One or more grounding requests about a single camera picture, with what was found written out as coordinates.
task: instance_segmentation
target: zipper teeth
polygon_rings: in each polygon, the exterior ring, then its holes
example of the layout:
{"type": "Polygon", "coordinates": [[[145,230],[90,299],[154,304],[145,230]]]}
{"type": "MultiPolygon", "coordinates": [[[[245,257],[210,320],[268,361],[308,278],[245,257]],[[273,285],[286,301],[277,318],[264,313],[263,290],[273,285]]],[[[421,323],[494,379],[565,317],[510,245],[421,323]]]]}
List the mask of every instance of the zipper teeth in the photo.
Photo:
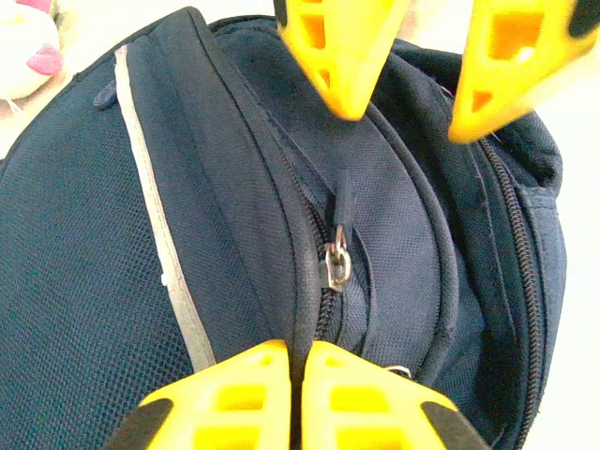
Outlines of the zipper teeth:
{"type": "MultiPolygon", "coordinates": [[[[327,241],[327,229],[323,219],[319,215],[317,208],[308,200],[307,196],[302,191],[300,187],[300,182],[298,181],[298,177],[293,171],[292,164],[287,159],[285,154],[281,149],[278,149],[279,155],[283,160],[283,164],[285,165],[288,174],[290,175],[293,184],[300,194],[300,198],[302,199],[302,204],[304,205],[307,216],[310,221],[310,226],[312,228],[312,234],[315,239],[315,244],[317,246],[317,256],[319,261],[324,260],[325,258],[325,242],[327,241]]],[[[321,303],[319,305],[319,316],[317,318],[317,327],[315,329],[315,339],[321,340],[323,339],[329,324],[331,323],[333,312],[334,312],[334,304],[336,302],[337,294],[329,289],[321,288],[321,303]]]]}
{"type": "Polygon", "coordinates": [[[521,275],[521,283],[525,292],[525,308],[527,310],[527,325],[529,328],[529,367],[525,412],[517,436],[517,448],[521,448],[525,443],[535,417],[535,406],[539,391],[538,384],[542,373],[539,293],[535,284],[532,250],[525,227],[525,219],[521,213],[518,197],[511,183],[510,176],[504,168],[500,157],[496,155],[489,142],[481,140],[480,143],[500,181],[502,196],[508,210],[508,218],[515,247],[517,248],[518,271],[521,275]]]}

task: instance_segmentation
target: zipper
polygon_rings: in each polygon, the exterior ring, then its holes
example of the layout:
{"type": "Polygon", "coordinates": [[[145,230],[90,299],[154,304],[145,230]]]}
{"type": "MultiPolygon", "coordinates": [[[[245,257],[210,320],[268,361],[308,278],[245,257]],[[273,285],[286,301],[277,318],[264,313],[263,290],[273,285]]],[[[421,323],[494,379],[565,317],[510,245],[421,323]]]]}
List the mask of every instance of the zipper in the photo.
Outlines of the zipper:
{"type": "Polygon", "coordinates": [[[341,171],[334,218],[336,238],[334,242],[328,242],[329,233],[327,232],[327,226],[323,218],[302,190],[298,176],[291,162],[283,153],[283,150],[279,148],[278,152],[293,181],[296,191],[300,195],[317,247],[319,274],[321,277],[321,303],[319,305],[314,339],[322,340],[331,325],[334,306],[341,300],[343,285],[348,281],[352,273],[352,259],[348,253],[348,245],[350,244],[348,236],[352,239],[354,200],[353,191],[350,189],[352,180],[348,171],[341,171]]]}
{"type": "Polygon", "coordinates": [[[508,171],[492,146],[485,139],[480,141],[493,171],[500,182],[504,204],[508,210],[508,219],[517,248],[518,271],[525,293],[525,309],[529,328],[529,366],[527,371],[527,394],[523,421],[517,435],[517,448],[521,448],[532,426],[538,403],[540,381],[542,377],[542,330],[540,323],[540,294],[535,283],[532,246],[527,234],[525,219],[518,202],[517,193],[512,185],[508,171]]]}

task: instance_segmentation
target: yellow plastic clamp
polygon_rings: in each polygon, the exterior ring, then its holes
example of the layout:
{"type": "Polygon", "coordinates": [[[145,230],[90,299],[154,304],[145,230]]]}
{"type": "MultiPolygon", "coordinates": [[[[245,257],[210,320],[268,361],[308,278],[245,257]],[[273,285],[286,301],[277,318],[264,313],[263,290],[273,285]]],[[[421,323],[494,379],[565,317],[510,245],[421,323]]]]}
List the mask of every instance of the yellow plastic clamp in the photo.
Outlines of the yellow plastic clamp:
{"type": "Polygon", "coordinates": [[[488,446],[442,394],[316,341],[302,386],[304,450],[488,446]]]}
{"type": "Polygon", "coordinates": [[[287,450],[288,351],[271,340],[146,397],[104,450],[287,450]]]}
{"type": "Polygon", "coordinates": [[[409,0],[276,1],[279,33],[329,109],[359,120],[409,0]]]}
{"type": "Polygon", "coordinates": [[[592,52],[598,27],[581,36],[569,33],[577,2],[475,0],[451,141],[479,139],[530,112],[574,78],[600,68],[600,49],[592,52]],[[578,59],[584,60],[572,64],[578,59]]]}

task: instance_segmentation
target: zipper ring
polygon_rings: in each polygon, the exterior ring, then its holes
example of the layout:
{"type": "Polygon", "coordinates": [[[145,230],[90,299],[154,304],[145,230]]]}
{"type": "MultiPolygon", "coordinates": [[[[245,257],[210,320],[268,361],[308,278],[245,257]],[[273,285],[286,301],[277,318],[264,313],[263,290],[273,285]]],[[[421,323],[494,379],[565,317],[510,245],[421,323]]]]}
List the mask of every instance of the zipper ring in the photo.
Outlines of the zipper ring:
{"type": "Polygon", "coordinates": [[[348,245],[346,242],[346,235],[344,234],[344,228],[341,225],[337,225],[336,228],[336,245],[334,249],[334,256],[339,258],[342,252],[346,252],[348,245]]]}
{"type": "Polygon", "coordinates": [[[328,267],[331,281],[335,286],[342,286],[350,279],[352,274],[352,260],[350,253],[344,248],[336,248],[335,244],[329,244],[325,253],[325,263],[328,267]],[[341,267],[341,273],[335,267],[341,267]]]}

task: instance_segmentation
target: metal zipper slider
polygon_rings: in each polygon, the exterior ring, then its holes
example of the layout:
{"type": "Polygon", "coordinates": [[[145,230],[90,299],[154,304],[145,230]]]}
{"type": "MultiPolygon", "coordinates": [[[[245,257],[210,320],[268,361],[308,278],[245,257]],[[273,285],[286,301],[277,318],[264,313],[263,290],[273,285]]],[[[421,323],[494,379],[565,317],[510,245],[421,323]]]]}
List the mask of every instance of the metal zipper slider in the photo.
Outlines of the metal zipper slider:
{"type": "Polygon", "coordinates": [[[325,261],[321,262],[321,286],[337,293],[352,274],[352,259],[348,246],[353,236],[355,196],[350,172],[344,170],[339,175],[336,195],[334,225],[336,236],[333,243],[325,245],[325,261]]]}
{"type": "Polygon", "coordinates": [[[411,370],[408,367],[390,366],[386,367],[385,370],[389,370],[390,372],[395,373],[400,377],[408,378],[409,380],[413,379],[413,376],[411,375],[411,370]]]}

